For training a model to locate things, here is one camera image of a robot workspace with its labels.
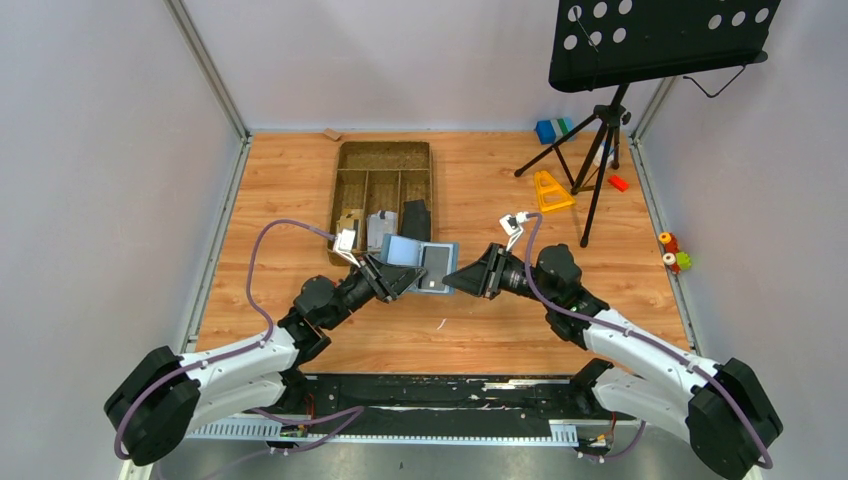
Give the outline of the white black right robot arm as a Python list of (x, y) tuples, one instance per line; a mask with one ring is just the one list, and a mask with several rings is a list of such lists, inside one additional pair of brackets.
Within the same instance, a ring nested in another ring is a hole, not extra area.
[(509, 292), (537, 300), (560, 339), (595, 353), (570, 392), (580, 415), (607, 410), (644, 420), (685, 441), (725, 479), (766, 466), (768, 448), (784, 426), (753, 369), (736, 358), (720, 363), (663, 341), (595, 297), (581, 277), (564, 244), (543, 248), (531, 266), (491, 244), (443, 282), (475, 297)]

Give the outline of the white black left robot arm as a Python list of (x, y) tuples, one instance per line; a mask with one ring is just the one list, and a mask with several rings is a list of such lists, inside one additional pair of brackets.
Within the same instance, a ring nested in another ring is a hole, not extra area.
[(288, 313), (263, 333), (191, 354), (168, 346), (151, 350), (104, 404), (116, 456), (144, 466), (192, 431), (230, 415), (273, 405), (298, 411), (307, 390), (299, 368), (330, 345), (327, 331), (371, 300), (397, 300), (425, 273), (366, 255), (338, 282), (306, 280)]

